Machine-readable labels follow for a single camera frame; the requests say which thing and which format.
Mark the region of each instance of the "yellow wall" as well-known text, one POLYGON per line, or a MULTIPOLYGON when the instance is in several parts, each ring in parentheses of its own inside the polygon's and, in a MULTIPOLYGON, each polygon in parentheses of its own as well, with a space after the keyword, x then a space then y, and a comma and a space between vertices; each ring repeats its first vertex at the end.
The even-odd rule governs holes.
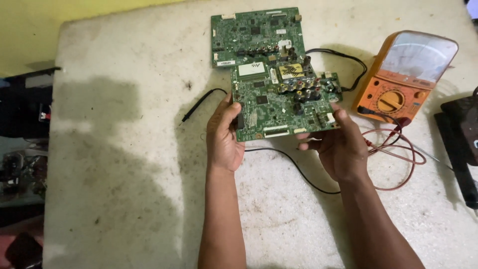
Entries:
POLYGON ((54 66, 63 22, 182 0, 0 0, 0 78, 54 66))

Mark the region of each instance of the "orange multimeter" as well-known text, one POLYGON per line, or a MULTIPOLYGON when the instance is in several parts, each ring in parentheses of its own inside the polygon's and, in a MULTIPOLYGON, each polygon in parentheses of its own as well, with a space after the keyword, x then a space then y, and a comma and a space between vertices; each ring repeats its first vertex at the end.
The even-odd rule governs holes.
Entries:
MULTIPOLYGON (((412 120, 458 51, 448 38, 415 31, 387 37, 352 105, 412 120)), ((374 114, 365 116, 393 123, 374 114)))

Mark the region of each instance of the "circuit board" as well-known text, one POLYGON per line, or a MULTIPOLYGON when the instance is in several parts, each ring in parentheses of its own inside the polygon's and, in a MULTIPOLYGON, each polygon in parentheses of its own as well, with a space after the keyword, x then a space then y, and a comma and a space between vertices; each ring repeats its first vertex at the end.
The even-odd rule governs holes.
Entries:
POLYGON ((211 17, 212 67, 266 62, 284 56, 284 47, 305 55, 302 16, 298 8, 216 15, 211 17))
POLYGON ((231 83, 239 142, 340 127, 330 105, 342 101, 337 73, 317 76, 308 56, 233 67, 231 83))

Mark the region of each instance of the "dirty surface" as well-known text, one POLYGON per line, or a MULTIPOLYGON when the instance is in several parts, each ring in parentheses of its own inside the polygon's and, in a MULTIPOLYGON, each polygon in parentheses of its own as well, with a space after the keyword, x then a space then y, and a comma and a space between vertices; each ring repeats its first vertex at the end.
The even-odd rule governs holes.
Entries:
MULTIPOLYGON (((478 84, 478 62, 473 60, 478 41, 461 2, 296 4, 307 48, 332 48, 368 66, 395 31, 418 30, 458 41, 455 68, 446 71, 404 131, 415 144, 446 160, 433 113, 450 96, 466 95, 478 84)), ((267 1, 200 1, 62 27, 56 65, 64 69, 54 82, 45 269, 195 267, 204 210, 204 133, 222 93, 212 94, 178 125, 205 92, 230 87, 229 72, 210 66, 210 39, 205 38, 210 16, 270 8, 267 1)), ((360 72, 347 59, 312 57, 316 71, 338 72, 345 86, 360 72)), ((343 105, 350 107, 354 96, 346 93, 343 105)), ((386 126, 354 119, 363 131, 386 126)), ((369 140, 379 138, 371 135, 369 140)), ((247 143, 256 146, 288 152, 311 181, 337 190, 317 156, 296 151, 293 138, 247 143)), ((400 182, 409 168, 386 155, 369 160, 370 175, 382 187, 400 182)), ((236 184, 251 269, 351 267, 340 196, 313 191, 277 152, 246 153, 236 184)), ((478 263, 477 219, 446 168, 429 160, 404 188, 380 192, 380 197, 427 268, 474 268, 478 263)))

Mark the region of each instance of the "human hand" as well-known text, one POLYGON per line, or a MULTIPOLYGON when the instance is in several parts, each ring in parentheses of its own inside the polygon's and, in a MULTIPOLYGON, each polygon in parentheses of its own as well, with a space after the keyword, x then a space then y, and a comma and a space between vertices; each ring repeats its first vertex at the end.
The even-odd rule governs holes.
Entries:
POLYGON ((207 166, 236 171, 244 158, 245 143, 236 141, 232 121, 240 113, 239 103, 230 104, 231 93, 221 101, 207 123, 207 166))
POLYGON ((347 112, 333 104, 334 118, 340 129, 297 134, 298 139, 315 138, 299 143, 300 150, 314 149, 330 177, 338 183, 368 180, 368 147, 359 126, 347 112))

